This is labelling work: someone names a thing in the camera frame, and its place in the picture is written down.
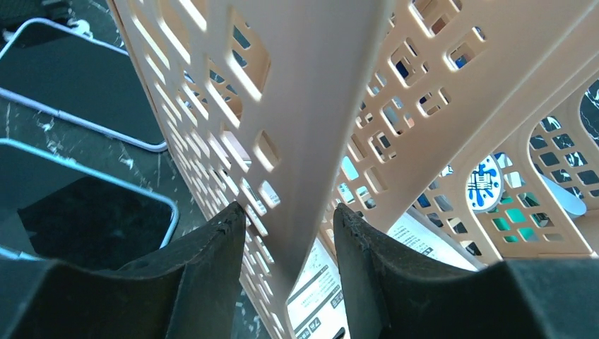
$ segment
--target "black marble surface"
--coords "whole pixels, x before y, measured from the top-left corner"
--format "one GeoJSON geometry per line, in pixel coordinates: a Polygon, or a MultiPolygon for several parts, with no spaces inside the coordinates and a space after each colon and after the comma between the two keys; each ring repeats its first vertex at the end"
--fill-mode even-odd
{"type": "MultiPolygon", "coordinates": [[[[93,37],[124,48],[104,0],[73,0],[73,15],[93,37]]],[[[12,138],[171,198],[180,212],[173,239],[206,221],[168,152],[149,153],[0,98],[0,138],[12,138]]],[[[244,292],[236,303],[232,339],[269,338],[244,292]]]]}

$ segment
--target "white plastic object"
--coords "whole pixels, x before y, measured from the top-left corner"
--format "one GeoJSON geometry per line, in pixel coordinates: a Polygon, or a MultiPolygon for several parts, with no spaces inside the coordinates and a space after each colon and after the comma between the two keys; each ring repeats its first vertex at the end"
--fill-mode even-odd
{"type": "MultiPolygon", "coordinates": [[[[590,36],[599,28],[597,3],[398,1],[346,148],[360,175],[339,174],[323,231],[332,233],[333,207],[349,192],[348,206],[380,230],[413,204],[431,220],[441,220],[441,229],[484,263],[503,257],[593,256],[541,182],[528,151],[533,128],[547,115],[566,114],[563,107],[552,110],[567,105],[564,100],[576,91],[566,100],[571,100],[567,128],[574,128],[570,136],[580,140],[570,151],[581,145],[588,148],[585,157],[599,156],[578,115],[581,94],[599,69],[599,42],[590,36]],[[504,194],[513,205],[500,202],[490,210],[496,214],[475,215],[467,202],[467,181],[482,160],[500,152],[513,162],[502,168],[504,180],[520,172],[526,190],[505,183],[504,194]],[[543,207],[519,203],[518,195],[526,192],[543,207]],[[429,206],[417,202],[420,194],[429,206]],[[509,217],[514,208],[526,208],[523,222],[509,217]],[[536,213],[549,213],[552,222],[536,225],[536,213]],[[509,229],[499,230],[494,219],[506,221],[509,229]],[[536,238],[521,235],[528,229],[536,238]]],[[[565,150],[558,151],[564,155],[565,150]]],[[[587,161],[587,169],[599,165],[587,161]]],[[[589,211],[576,219],[579,228],[590,221],[592,208],[586,205],[589,211]]]]}
{"type": "Polygon", "coordinates": [[[233,198],[247,208],[254,226],[241,281],[274,338],[292,335],[284,299],[323,210],[321,240],[334,254],[331,216],[340,201],[384,232],[414,204],[441,220],[453,240],[475,244],[485,263],[592,256],[580,231],[599,244],[589,218],[597,203],[586,201],[589,211],[574,227],[529,155],[540,156],[529,150],[530,132],[553,114],[585,148],[584,166],[599,165],[572,114],[599,70],[597,0],[397,0],[379,22],[387,32],[382,44],[375,18],[382,7],[370,1],[113,1],[170,152],[206,217],[233,198]],[[233,25],[244,39],[232,39],[233,25]],[[352,71],[365,70],[372,76],[364,95],[363,78],[352,71]],[[341,170],[331,185],[341,150],[357,176],[341,170]],[[516,171],[526,183],[507,182],[504,193],[512,201],[532,193],[542,206],[518,205],[530,213],[522,225],[536,227],[539,241],[511,222],[508,203],[500,201],[495,213],[509,219],[509,230],[496,228],[491,211],[475,215],[467,204],[473,169],[500,152],[512,164],[502,168],[504,178],[516,171]],[[422,192],[430,206],[417,204],[422,192]],[[536,225],[532,216],[546,210],[552,226],[536,225]],[[563,242],[550,241],[551,230],[563,242]]]}
{"type": "Polygon", "coordinates": [[[287,298],[318,232],[391,2],[109,5],[204,215],[234,200],[246,209],[253,225],[241,283],[271,336],[292,337],[287,298]]]}

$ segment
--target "perforated plastic panel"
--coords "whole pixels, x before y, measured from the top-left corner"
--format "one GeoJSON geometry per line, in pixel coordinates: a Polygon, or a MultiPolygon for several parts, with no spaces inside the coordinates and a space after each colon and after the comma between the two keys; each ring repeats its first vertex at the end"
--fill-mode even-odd
{"type": "Polygon", "coordinates": [[[384,0],[122,0],[111,9],[207,218],[239,201],[241,282],[273,338],[391,12],[384,0]]]}
{"type": "MultiPolygon", "coordinates": [[[[537,124],[592,78],[599,66],[594,59],[599,46],[589,41],[588,32],[599,28],[596,4],[398,1],[348,143],[347,165],[337,178],[324,231],[332,236],[332,210],[339,201],[361,210],[383,231],[415,204],[425,215],[440,219],[441,228],[463,246],[474,243],[473,252],[485,263],[502,255],[589,255],[590,249],[528,160],[532,125],[523,126],[528,128],[525,132],[518,129],[514,135],[526,135],[518,141],[508,137],[525,120],[537,124]],[[494,227],[492,214],[477,219],[466,201],[466,182],[473,169],[506,144],[513,145],[507,154],[516,165],[504,172],[527,168],[524,179],[529,186],[538,182],[534,192],[544,197],[546,206],[527,210],[522,227],[532,227],[531,215],[541,210],[552,211],[550,218],[563,227],[551,231],[535,226],[542,237],[535,243],[522,237],[507,243],[505,236],[517,235],[520,225],[504,234],[494,227]],[[441,176],[450,163],[453,174],[441,176]],[[350,174],[354,170],[358,176],[350,174]],[[416,198],[433,180],[433,189],[424,191],[430,206],[419,206],[416,198]],[[436,197],[449,201],[453,210],[439,207],[436,197]],[[555,232],[564,242],[543,237],[555,232]]],[[[572,119],[580,125],[576,114],[572,119]]],[[[586,133],[580,137],[587,138],[586,133]]],[[[589,146],[597,153],[594,145],[589,146]]],[[[505,187],[514,200],[524,192],[505,187]]],[[[497,215],[508,219],[507,208],[513,207],[500,205],[497,215]]]]}
{"type": "MultiPolygon", "coordinates": [[[[285,300],[315,225],[334,252],[340,201],[383,231],[415,204],[485,263],[593,254],[533,163],[545,174],[566,170],[573,179],[559,184],[586,196],[599,188],[574,180],[599,165],[577,115],[599,70],[597,0],[397,0],[390,16],[371,1],[250,2],[114,0],[111,8],[206,217],[233,199],[246,207],[253,225],[241,281],[274,338],[292,335],[285,300]],[[541,130],[546,116],[563,132],[541,130]],[[546,152],[529,146],[533,129],[560,159],[579,152],[586,164],[542,162],[546,152]],[[561,133],[575,146],[550,145],[561,133]],[[337,172],[343,151],[355,171],[337,172]],[[475,215],[466,182],[496,153],[512,164],[503,172],[526,185],[506,179],[502,204],[475,215]],[[453,174],[440,176],[447,165],[453,174]],[[430,206],[416,203],[422,192],[430,206]],[[524,222],[511,218],[514,208],[524,222]]],[[[585,199],[589,212],[576,223],[591,230],[584,225],[597,206],[585,199]]]]}

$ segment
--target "phone screen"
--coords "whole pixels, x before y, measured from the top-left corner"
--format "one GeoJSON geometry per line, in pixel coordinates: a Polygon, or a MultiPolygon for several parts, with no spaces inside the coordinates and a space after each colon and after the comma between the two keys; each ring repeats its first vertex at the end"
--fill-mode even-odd
{"type": "Polygon", "coordinates": [[[160,248],[168,204],[0,145],[0,244],[90,270],[116,270],[160,248]]]}
{"type": "Polygon", "coordinates": [[[164,141],[129,57],[31,23],[0,58],[0,87],[157,145],[164,141]]]}

